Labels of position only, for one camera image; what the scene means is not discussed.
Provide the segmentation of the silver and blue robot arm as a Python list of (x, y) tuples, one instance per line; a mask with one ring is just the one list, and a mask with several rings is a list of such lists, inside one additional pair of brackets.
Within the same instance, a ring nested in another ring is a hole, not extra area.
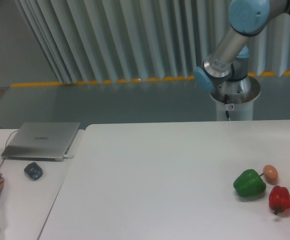
[(260, 34), (268, 22), (282, 15), (290, 15), (290, 0), (232, 0), (228, 8), (229, 29), (215, 51), (193, 74), (197, 84), (212, 91), (225, 81), (237, 82), (247, 77), (234, 66), (236, 59), (248, 59), (248, 39)]

